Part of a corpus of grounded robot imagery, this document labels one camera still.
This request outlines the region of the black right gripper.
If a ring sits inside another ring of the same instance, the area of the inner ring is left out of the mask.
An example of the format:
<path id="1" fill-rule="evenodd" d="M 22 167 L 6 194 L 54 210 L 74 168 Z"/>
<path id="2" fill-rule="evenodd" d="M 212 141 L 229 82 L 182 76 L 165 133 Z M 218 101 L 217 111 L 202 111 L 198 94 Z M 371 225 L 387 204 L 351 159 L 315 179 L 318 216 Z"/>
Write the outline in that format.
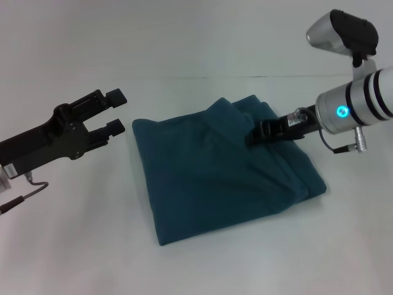
<path id="1" fill-rule="evenodd" d="M 286 116 L 255 122 L 255 127 L 245 137 L 245 143 L 247 147 L 252 147 L 263 143 L 300 140 L 320 129 L 316 107 L 312 105 L 298 108 Z"/>

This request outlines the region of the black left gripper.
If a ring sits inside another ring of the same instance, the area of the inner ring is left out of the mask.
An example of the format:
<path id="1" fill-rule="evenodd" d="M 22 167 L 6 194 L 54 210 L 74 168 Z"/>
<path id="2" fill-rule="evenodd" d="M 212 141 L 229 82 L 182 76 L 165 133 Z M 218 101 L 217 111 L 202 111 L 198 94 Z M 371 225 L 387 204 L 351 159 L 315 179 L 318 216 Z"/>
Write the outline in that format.
<path id="1" fill-rule="evenodd" d="M 1 166 L 14 179 L 53 160 L 67 157 L 76 160 L 88 151 L 105 146 L 109 137 L 125 131 L 119 119 L 89 132 L 84 121 L 127 103 L 117 88 L 102 94 L 96 90 L 71 103 L 57 106 L 44 124 L 1 142 Z"/>

